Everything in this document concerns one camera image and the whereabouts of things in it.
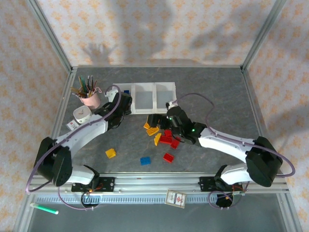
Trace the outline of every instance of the red lego brick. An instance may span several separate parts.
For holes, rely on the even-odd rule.
[[[172,137],[172,131],[171,130],[164,130],[164,135],[166,137]]]
[[[173,160],[174,160],[174,156],[172,156],[172,155],[169,154],[169,153],[165,153],[163,159],[164,159],[166,162],[172,163]]]
[[[173,139],[173,142],[170,145],[170,147],[176,149],[180,143],[179,141],[180,141],[180,138],[176,137],[176,139]]]
[[[160,138],[160,143],[163,143],[163,144],[172,144],[172,141],[173,141],[173,138],[169,138],[166,136],[161,136]]]

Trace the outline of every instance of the pencil cup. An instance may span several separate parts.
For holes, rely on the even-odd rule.
[[[102,93],[99,87],[96,87],[96,89],[98,89],[98,93]],[[88,106],[90,110],[97,109],[101,104],[101,100],[98,97],[98,93],[95,93],[90,98],[80,98],[80,100],[82,103],[84,103],[84,105]]]

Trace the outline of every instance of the green marker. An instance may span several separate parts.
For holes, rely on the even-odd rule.
[[[41,209],[43,211],[46,211],[46,212],[49,212],[49,213],[52,213],[52,214],[58,214],[59,211],[58,210],[55,210],[55,209],[51,209],[51,208],[48,208],[48,207],[45,207],[45,206],[42,206],[42,205],[39,205],[39,204],[35,204],[35,203],[30,203],[30,206],[33,207],[33,208],[36,208],[36,209]]]

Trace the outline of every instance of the patterned wallpaper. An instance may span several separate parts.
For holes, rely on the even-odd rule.
[[[0,231],[12,231],[66,71],[25,0],[0,1]]]
[[[288,0],[249,68],[263,131],[296,167],[287,179],[309,231],[309,4]],[[285,173],[290,172],[287,165]]]
[[[240,65],[275,0],[38,0],[73,66]]]

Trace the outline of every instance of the white tray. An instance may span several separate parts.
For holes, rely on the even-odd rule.
[[[131,111],[138,114],[166,114],[165,103],[176,100],[175,82],[119,83],[122,92],[130,91]]]

